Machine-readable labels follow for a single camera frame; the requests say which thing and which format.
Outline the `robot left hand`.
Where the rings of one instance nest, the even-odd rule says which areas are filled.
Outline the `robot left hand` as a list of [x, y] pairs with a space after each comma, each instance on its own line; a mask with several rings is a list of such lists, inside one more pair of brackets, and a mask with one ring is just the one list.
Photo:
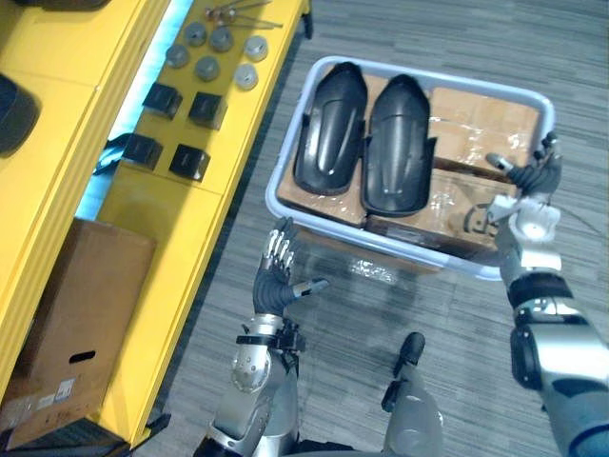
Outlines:
[[291, 303], [329, 286], [323, 277], [290, 283], [292, 266], [300, 248], [297, 234], [298, 229], [291, 217], [279, 219], [268, 233], [252, 290], [256, 314], [282, 317]]

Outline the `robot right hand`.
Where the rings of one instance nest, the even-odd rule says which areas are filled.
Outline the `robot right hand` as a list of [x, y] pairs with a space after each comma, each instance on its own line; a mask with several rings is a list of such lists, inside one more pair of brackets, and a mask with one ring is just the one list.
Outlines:
[[505, 175], [522, 196], [540, 194], [549, 197], [558, 189], [562, 175], [562, 155], [557, 134], [548, 132], [541, 145], [542, 149], [534, 152], [536, 163], [533, 165], [520, 167], [493, 152], [487, 153], [485, 160]]

